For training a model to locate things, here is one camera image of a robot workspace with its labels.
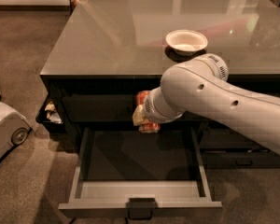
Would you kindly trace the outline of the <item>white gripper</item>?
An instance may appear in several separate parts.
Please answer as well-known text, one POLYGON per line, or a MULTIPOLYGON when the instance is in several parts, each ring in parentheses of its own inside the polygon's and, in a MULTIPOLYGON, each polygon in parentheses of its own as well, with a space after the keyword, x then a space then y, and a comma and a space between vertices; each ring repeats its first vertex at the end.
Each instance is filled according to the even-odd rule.
POLYGON ((133 125, 140 126, 150 121, 163 124, 179 119, 184 111, 169 105, 160 88, 152 90, 133 112, 133 125))

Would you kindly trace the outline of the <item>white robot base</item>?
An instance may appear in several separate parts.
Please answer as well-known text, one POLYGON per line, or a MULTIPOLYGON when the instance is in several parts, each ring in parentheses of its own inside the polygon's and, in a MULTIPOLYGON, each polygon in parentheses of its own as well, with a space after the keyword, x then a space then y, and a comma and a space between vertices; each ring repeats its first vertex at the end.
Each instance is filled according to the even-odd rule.
POLYGON ((21 145, 31 130, 24 115, 1 101, 0 92, 0 159, 9 150, 21 145))

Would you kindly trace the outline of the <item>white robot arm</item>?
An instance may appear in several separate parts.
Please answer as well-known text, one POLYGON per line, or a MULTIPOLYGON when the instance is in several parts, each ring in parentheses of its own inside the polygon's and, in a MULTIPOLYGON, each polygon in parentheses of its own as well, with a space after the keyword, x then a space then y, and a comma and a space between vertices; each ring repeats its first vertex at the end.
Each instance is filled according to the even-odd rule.
POLYGON ((167 69, 133 112, 133 124, 169 123, 190 112, 219 122, 280 155, 280 98, 227 82, 228 67, 204 54, 167 69))

